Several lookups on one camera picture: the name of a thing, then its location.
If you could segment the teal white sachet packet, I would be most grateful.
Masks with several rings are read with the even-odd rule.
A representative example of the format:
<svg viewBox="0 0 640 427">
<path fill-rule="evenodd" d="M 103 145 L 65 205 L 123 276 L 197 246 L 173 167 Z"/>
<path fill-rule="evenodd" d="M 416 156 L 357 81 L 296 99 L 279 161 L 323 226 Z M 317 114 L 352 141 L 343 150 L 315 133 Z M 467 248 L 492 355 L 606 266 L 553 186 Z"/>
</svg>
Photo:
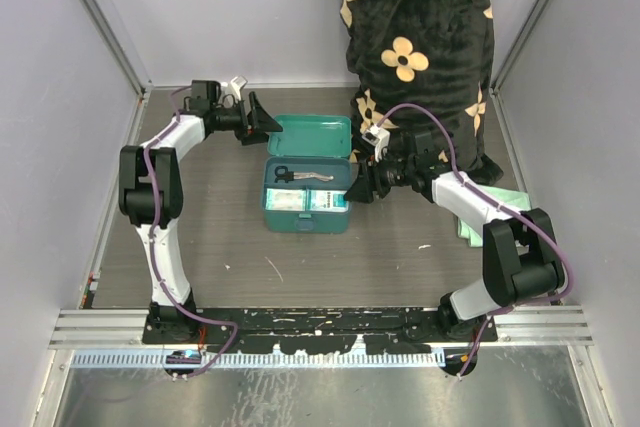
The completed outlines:
<svg viewBox="0 0 640 427">
<path fill-rule="evenodd" d="M 306 209 L 312 212 L 347 212 L 349 202 L 345 199 L 345 194 L 345 191 L 336 190 L 308 190 Z"/>
</svg>

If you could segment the black handled scissors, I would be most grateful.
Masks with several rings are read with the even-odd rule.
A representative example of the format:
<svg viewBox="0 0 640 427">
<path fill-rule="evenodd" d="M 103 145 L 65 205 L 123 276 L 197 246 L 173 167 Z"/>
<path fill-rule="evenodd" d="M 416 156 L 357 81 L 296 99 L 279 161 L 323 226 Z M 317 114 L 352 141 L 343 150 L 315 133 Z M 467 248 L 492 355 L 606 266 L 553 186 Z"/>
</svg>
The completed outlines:
<svg viewBox="0 0 640 427">
<path fill-rule="evenodd" d="M 331 182 L 334 180 L 332 175 L 320 174 L 317 172 L 299 172 L 292 171 L 285 165 L 276 166 L 274 169 L 275 182 L 290 183 L 294 181 L 302 181 L 315 179 L 321 182 Z"/>
</svg>

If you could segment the teal medicine kit box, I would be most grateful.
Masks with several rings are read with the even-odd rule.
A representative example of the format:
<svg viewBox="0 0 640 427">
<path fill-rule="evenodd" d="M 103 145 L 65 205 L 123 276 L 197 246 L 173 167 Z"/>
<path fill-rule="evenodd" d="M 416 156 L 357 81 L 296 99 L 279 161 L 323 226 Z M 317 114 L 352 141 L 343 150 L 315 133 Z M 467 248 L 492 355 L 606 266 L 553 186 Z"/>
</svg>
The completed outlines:
<svg viewBox="0 0 640 427">
<path fill-rule="evenodd" d="M 281 114 L 269 137 L 261 206 L 277 233 L 341 234 L 351 205 L 351 122 L 338 115 Z"/>
</svg>

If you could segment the white gauze pad stack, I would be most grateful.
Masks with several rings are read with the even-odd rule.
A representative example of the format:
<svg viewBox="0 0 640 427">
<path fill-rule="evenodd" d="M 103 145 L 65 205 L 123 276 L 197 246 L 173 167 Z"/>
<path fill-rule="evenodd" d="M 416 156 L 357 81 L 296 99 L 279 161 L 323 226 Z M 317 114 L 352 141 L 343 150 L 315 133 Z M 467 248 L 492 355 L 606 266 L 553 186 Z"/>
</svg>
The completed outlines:
<svg viewBox="0 0 640 427">
<path fill-rule="evenodd" d="M 265 194 L 265 209 L 268 211 L 303 212 L 307 206 L 307 191 L 296 189 L 268 188 Z"/>
</svg>

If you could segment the dark teal divided tray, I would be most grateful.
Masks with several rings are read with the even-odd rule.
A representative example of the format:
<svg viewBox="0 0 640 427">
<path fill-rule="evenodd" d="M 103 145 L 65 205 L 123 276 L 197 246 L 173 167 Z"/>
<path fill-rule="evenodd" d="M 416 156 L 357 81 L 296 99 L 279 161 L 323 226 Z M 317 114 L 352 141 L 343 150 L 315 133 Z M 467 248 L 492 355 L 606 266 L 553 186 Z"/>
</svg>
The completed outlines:
<svg viewBox="0 0 640 427">
<path fill-rule="evenodd" d="M 317 172 L 325 175 L 332 175 L 331 182 L 321 182 L 315 179 L 294 181 L 290 183 L 275 182 L 274 169 L 276 166 L 285 165 L 292 171 Z M 336 190 L 347 191 L 351 184 L 351 165 L 345 159 L 325 158 L 325 157 L 272 157 L 265 166 L 263 207 L 265 209 L 265 194 L 268 188 L 276 189 L 296 189 L 296 190 Z M 307 209 L 303 212 L 295 213 L 331 213 L 333 212 L 312 212 Z"/>
</svg>

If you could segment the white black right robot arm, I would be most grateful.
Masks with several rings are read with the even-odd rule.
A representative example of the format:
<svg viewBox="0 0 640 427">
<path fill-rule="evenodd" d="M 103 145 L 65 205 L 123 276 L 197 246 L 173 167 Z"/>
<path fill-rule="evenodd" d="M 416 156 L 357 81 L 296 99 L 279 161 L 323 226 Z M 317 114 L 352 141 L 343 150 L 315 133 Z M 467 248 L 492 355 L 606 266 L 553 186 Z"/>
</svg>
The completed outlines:
<svg viewBox="0 0 640 427">
<path fill-rule="evenodd" d="M 440 300 L 437 325 L 444 337 L 462 340 L 488 315 L 565 285 L 567 274 L 544 211 L 519 210 L 482 190 L 439 158 L 428 133 L 409 137 L 399 149 L 390 148 L 389 141 L 389 131 L 381 127 L 365 131 L 368 152 L 358 157 L 358 174 L 346 200 L 371 203 L 394 187 L 409 187 L 481 238 L 480 279 Z"/>
</svg>

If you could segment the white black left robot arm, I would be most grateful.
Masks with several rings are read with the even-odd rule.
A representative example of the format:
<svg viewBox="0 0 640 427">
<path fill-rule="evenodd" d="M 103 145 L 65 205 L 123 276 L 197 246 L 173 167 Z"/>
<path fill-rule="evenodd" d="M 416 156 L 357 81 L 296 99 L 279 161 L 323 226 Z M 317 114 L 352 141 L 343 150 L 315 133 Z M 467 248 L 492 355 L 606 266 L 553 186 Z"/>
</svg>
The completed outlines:
<svg viewBox="0 0 640 427">
<path fill-rule="evenodd" d="M 178 221 L 184 206 L 180 163 L 217 132 L 231 132 L 244 146 L 265 143 L 282 126 L 254 92 L 245 104 L 247 80 L 194 80 L 176 90 L 186 96 L 163 129 L 119 154 L 118 204 L 141 239 L 152 281 L 148 322 L 178 343 L 194 340 L 204 318 L 196 313 L 193 289 L 180 252 Z"/>
</svg>

